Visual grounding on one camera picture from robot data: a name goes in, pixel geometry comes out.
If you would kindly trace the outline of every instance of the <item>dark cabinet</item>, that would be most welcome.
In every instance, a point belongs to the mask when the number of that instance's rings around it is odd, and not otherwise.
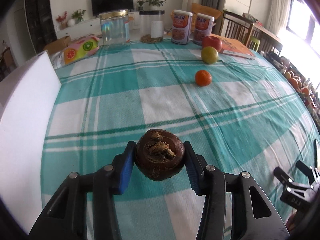
[[[50,0],[25,0],[25,8],[31,40],[40,53],[45,45],[57,40]]]

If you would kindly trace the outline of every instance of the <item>television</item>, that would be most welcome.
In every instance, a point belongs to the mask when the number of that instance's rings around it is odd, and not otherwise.
[[[133,9],[133,0],[91,0],[91,3],[94,16],[113,10]]]

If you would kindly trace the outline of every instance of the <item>screw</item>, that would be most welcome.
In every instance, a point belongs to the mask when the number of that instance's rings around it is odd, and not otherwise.
[[[76,173],[76,172],[72,172],[69,174],[70,179],[75,179],[76,177],[78,177],[78,173]]]
[[[247,179],[247,178],[250,178],[250,173],[247,171],[243,171],[241,172],[241,176]]]
[[[205,168],[207,171],[214,171],[216,169],[216,167],[213,165],[207,165]]]
[[[109,165],[104,166],[103,169],[105,171],[112,171],[113,170],[113,166],[111,164],[109,164]]]

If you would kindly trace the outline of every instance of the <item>gold jar lid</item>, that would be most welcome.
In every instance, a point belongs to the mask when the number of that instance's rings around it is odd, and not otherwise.
[[[128,9],[105,12],[105,13],[101,13],[99,15],[100,15],[100,20],[107,20],[107,19],[111,19],[114,17],[121,17],[121,16],[128,15]]]

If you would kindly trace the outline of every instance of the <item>can lid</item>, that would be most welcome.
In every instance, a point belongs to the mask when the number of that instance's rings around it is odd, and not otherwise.
[[[202,13],[197,13],[197,16],[214,21],[214,17],[209,16],[209,15],[205,15],[205,14],[202,14]]]
[[[140,15],[164,15],[164,10],[139,11]]]
[[[181,11],[181,10],[174,10],[173,13],[179,13],[179,14],[184,14],[184,15],[188,15],[188,16],[193,15],[193,13],[191,13],[191,12],[186,12],[186,11]]]
[[[126,16],[126,15],[128,15],[128,9],[109,11],[109,12],[104,12],[99,14],[100,20],[107,20],[110,18]]]

